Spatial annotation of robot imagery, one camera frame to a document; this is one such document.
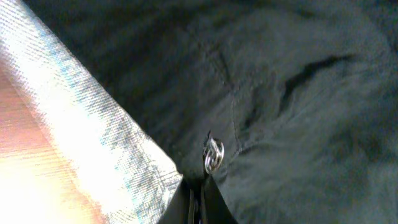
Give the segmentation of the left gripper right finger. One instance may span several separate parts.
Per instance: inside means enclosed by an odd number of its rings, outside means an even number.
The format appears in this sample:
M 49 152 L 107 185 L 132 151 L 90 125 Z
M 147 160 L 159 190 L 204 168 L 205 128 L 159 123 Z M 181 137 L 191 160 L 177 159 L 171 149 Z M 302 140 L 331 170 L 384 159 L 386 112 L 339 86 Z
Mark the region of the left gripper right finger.
M 200 189 L 200 223 L 238 224 L 211 175 L 206 175 Z

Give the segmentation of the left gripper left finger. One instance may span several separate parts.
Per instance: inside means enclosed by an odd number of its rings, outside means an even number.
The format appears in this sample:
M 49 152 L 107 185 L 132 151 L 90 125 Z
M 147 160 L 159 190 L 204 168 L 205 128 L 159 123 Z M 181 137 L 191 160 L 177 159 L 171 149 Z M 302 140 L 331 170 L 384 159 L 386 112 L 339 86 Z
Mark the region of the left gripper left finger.
M 195 224 L 195 194 L 181 181 L 158 224 Z

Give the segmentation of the black shorts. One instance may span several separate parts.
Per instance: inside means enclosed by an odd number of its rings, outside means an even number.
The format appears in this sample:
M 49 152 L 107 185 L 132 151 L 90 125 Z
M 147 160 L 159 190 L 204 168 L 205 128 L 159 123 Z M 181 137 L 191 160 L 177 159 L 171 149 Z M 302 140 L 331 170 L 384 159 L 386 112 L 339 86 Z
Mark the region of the black shorts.
M 396 1 L 2 1 L 7 221 L 397 222 Z

